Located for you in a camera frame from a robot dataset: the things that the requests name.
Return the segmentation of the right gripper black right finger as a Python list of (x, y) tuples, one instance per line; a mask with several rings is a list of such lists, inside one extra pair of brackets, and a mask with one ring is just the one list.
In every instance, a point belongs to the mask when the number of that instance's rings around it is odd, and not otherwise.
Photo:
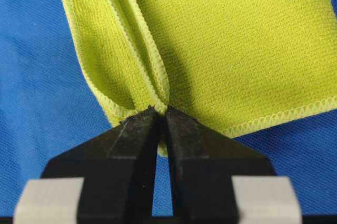
[(290, 179), (265, 155), (169, 107), (174, 216), (185, 223), (301, 223)]

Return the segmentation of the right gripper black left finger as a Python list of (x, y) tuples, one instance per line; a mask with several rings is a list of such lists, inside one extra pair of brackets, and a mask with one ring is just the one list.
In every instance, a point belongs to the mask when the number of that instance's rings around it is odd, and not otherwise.
[(31, 179), (14, 223), (127, 223), (152, 214), (160, 116), (153, 107), (54, 158)]

